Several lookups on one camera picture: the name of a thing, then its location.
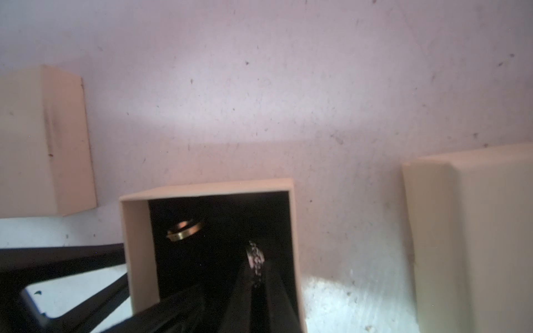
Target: gold ring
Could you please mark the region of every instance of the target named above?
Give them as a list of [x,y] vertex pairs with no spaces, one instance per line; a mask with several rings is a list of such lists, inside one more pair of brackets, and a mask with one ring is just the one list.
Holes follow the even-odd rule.
[[201,230],[204,227],[204,222],[200,221],[197,224],[193,225],[192,227],[185,229],[183,231],[177,232],[177,233],[171,233],[171,231],[168,231],[167,238],[170,239],[172,242],[176,242],[182,239],[187,238],[188,236],[197,233],[199,230]]

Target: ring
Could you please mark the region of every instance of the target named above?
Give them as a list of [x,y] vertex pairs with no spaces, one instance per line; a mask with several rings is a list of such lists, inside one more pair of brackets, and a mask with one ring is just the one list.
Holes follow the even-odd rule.
[[177,230],[177,232],[176,231],[173,232],[172,230],[168,230],[166,237],[168,239],[170,239],[170,241],[176,242],[176,241],[185,239],[188,236],[197,233],[198,231],[200,231],[204,227],[204,222],[200,221],[200,222],[196,223],[195,225],[193,225],[193,226],[191,226],[191,227],[189,227],[189,228],[187,228],[185,230],[179,231],[179,230],[183,229],[184,227],[188,226],[191,222],[192,222],[192,220],[182,221],[180,223],[177,223],[174,226],[174,228],[173,228],[174,230]]

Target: white wall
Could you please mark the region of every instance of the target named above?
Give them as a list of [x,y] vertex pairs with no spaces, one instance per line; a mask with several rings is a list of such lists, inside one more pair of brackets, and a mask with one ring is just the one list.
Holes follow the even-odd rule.
[[309,332],[417,332],[400,163],[533,141],[532,37],[527,0],[3,0],[0,73],[84,79],[100,207],[0,246],[120,242],[121,194],[289,176]]

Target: cardboard box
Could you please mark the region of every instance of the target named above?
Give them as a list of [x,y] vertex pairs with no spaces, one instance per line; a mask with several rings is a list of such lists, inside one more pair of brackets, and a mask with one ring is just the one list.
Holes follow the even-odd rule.
[[422,333],[532,332],[533,144],[403,166]]
[[0,218],[96,207],[82,79],[49,66],[0,78]]
[[[222,307],[233,289],[231,279],[246,259],[245,244],[259,240],[265,259],[278,264],[305,331],[291,179],[166,186],[123,196],[120,204],[134,313],[195,279],[202,279],[208,290],[225,289],[210,295]],[[195,214],[206,216],[202,230],[178,242],[166,238],[171,225]],[[219,281],[226,275],[225,283]]]

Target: ring box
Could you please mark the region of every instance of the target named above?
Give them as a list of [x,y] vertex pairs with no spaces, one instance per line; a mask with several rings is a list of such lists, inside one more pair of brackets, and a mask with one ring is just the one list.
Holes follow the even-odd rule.
[[[166,186],[120,198],[128,281],[134,313],[201,283],[204,323],[220,323],[246,245],[254,241],[276,264],[303,331],[296,205],[292,179]],[[167,231],[191,218],[203,228],[179,241]]]

